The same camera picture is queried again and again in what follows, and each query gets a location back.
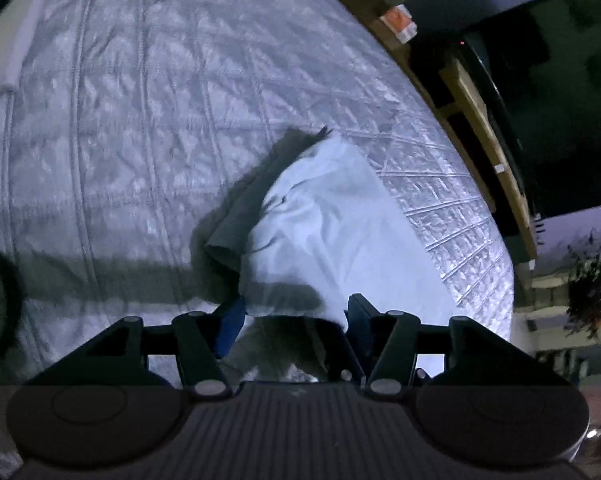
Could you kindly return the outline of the large black television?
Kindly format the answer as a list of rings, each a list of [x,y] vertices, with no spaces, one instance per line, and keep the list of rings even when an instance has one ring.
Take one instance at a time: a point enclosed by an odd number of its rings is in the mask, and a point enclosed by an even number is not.
[[[461,41],[533,211],[601,206],[601,0],[531,0],[469,26]]]

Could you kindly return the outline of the flower plant in vase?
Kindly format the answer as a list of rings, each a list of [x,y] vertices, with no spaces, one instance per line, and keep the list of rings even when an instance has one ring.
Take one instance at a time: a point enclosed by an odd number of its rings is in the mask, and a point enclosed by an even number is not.
[[[568,246],[568,306],[565,330],[600,340],[601,330],[601,237],[592,230]]]

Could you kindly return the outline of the orange tissue box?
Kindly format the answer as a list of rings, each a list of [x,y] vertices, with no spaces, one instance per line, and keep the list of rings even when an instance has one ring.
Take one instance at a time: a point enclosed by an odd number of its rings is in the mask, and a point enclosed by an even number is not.
[[[379,19],[401,44],[407,44],[417,35],[417,25],[403,3],[392,6]]]

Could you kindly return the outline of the wooden TV stand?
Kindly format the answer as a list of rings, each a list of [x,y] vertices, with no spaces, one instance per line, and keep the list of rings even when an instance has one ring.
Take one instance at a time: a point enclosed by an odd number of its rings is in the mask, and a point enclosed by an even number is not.
[[[469,71],[454,55],[434,61],[416,49],[414,41],[400,42],[381,20],[384,0],[339,2],[409,77],[476,181],[515,266],[532,271],[538,244],[523,178]]]

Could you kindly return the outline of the silver quilted bedspread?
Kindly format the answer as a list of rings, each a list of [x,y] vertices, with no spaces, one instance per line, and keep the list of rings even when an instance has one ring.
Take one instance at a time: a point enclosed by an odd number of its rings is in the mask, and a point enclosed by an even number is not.
[[[478,186],[409,77],[338,0],[46,0],[0,94],[0,252],[27,299],[15,387],[127,315],[163,324],[230,290],[205,244],[279,151],[360,148],[460,311],[509,337],[514,271]]]

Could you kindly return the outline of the blue raglan graphic shirt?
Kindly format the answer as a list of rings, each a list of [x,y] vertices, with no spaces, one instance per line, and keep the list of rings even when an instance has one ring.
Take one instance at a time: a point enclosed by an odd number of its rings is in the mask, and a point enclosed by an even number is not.
[[[457,312],[397,201],[335,132],[286,131],[205,248],[238,277],[242,304],[221,344],[233,382],[317,380],[308,323],[347,328],[352,295],[427,324]]]

